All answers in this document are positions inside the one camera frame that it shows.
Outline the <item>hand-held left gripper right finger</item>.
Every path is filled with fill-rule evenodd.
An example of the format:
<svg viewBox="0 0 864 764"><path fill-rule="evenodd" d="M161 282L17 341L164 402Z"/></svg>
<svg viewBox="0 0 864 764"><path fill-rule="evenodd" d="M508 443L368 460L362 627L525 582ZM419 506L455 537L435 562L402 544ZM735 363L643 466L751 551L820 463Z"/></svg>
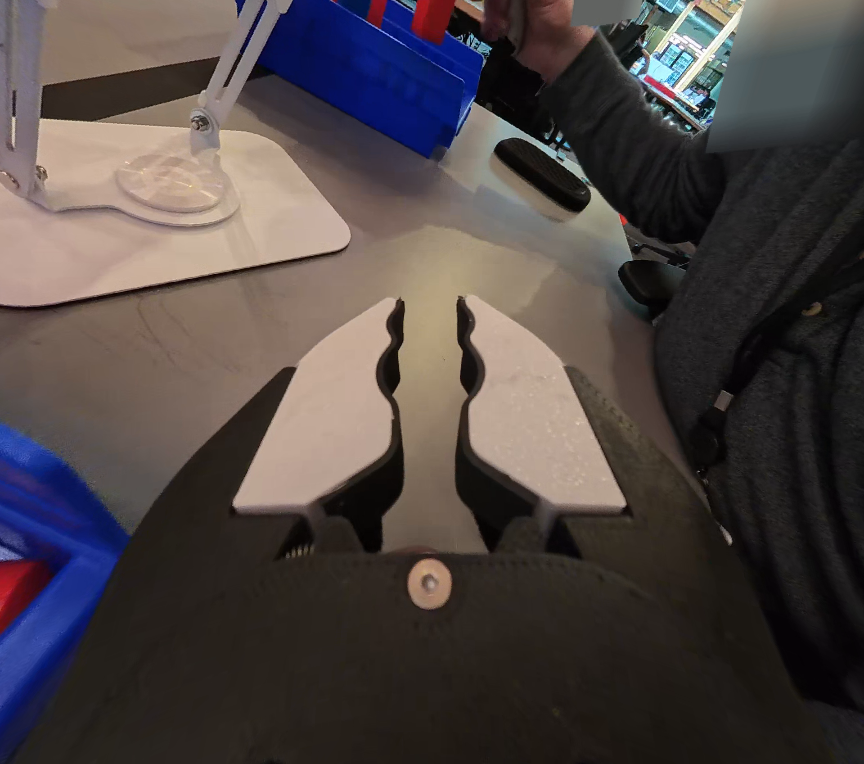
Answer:
<svg viewBox="0 0 864 764"><path fill-rule="evenodd" d="M549 540L561 518L619 518L625 495L559 356L476 295L456 304L455 485L489 551L516 519Z"/></svg>

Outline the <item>grey desk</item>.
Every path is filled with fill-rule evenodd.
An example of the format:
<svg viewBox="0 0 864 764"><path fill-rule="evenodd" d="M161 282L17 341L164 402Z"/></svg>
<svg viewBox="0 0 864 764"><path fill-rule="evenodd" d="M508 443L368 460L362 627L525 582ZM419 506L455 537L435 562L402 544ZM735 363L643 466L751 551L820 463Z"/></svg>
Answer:
<svg viewBox="0 0 864 764"><path fill-rule="evenodd" d="M384 548L478 552L454 484L464 393L455 305L475 294L580 369L688 475L657 394L653 327L601 198L569 217L492 155L517 132L473 108L427 160L264 73L228 123L279 143L351 228L338 255L103 301L2 309L2 423L66 460L134 529L168 480L275 373L385 296L399 352L405 487Z"/></svg>

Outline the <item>person's right hand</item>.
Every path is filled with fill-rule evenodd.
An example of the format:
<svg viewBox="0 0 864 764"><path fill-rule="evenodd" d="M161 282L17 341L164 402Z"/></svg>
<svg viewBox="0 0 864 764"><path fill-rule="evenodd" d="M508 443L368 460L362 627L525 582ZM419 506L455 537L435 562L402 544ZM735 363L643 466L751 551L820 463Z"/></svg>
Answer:
<svg viewBox="0 0 864 764"><path fill-rule="evenodd" d="M594 37L590 26L574 26L574 0L484 0L481 34L489 42L513 37L513 21L522 22L516 58L550 85Z"/></svg>

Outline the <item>plain blue plastic bin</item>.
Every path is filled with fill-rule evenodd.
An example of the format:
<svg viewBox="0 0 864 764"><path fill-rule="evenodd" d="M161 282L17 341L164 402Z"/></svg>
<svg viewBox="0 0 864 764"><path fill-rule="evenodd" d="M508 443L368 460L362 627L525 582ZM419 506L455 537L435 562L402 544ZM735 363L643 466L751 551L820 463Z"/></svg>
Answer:
<svg viewBox="0 0 864 764"><path fill-rule="evenodd" d="M446 34L411 30L413 13L388 0L381 27L371 0L293 0L258 58L261 67L423 157L448 149L476 97L484 59Z"/></svg>

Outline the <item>pile of toy blocks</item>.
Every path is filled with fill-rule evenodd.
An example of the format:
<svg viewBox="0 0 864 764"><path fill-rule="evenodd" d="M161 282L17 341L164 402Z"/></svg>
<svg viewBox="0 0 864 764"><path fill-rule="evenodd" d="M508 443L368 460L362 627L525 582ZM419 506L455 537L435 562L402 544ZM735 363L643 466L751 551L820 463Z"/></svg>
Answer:
<svg viewBox="0 0 864 764"><path fill-rule="evenodd" d="M1 562L1 634L38 597L51 578L50 566L40 561Z"/></svg>

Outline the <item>wooden book stand white base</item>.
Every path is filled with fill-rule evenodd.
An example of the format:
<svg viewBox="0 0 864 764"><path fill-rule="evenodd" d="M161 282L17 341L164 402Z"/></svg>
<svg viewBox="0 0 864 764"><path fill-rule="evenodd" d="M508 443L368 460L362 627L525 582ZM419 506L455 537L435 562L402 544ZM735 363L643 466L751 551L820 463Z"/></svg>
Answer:
<svg viewBox="0 0 864 764"><path fill-rule="evenodd" d="M225 124L299 0L246 0L180 127L41 115L46 17L2 0L2 306L47 307L343 251L348 224L277 143Z"/></svg>

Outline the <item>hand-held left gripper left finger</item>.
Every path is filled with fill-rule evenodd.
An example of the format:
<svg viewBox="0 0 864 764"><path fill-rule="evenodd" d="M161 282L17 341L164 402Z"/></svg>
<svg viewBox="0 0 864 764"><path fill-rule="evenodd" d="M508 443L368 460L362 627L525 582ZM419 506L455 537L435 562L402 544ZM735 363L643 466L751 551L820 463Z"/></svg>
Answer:
<svg viewBox="0 0 864 764"><path fill-rule="evenodd" d="M300 360L232 501L245 516L348 520L367 552L399 498L405 459L395 390L405 303L386 297Z"/></svg>

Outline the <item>person's right forearm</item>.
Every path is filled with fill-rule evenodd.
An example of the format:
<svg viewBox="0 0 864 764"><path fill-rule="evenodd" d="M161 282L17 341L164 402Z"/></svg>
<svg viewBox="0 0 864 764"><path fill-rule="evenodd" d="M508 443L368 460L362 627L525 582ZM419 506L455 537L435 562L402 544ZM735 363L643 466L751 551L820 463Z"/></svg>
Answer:
<svg viewBox="0 0 864 764"><path fill-rule="evenodd" d="M590 27L565 28L551 55L544 103L589 181L644 234L698 244L728 183L709 133L666 123Z"/></svg>

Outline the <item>blue plastic bin with tag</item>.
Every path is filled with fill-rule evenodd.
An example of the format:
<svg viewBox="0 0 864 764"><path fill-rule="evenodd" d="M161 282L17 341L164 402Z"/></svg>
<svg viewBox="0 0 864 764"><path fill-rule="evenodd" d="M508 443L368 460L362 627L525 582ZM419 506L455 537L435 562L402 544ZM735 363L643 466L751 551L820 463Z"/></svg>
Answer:
<svg viewBox="0 0 864 764"><path fill-rule="evenodd" d="M128 539L68 464L2 425L2 561L40 561L52 570L47 586L2 634L2 762L58 687Z"/></svg>

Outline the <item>person's torso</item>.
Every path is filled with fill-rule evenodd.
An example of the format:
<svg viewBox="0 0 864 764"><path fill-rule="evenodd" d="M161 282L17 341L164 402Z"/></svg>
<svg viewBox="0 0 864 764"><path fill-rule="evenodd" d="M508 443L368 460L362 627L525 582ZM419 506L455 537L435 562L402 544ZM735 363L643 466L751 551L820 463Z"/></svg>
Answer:
<svg viewBox="0 0 864 764"><path fill-rule="evenodd" d="M796 678L862 712L862 145L722 158L657 375Z"/></svg>

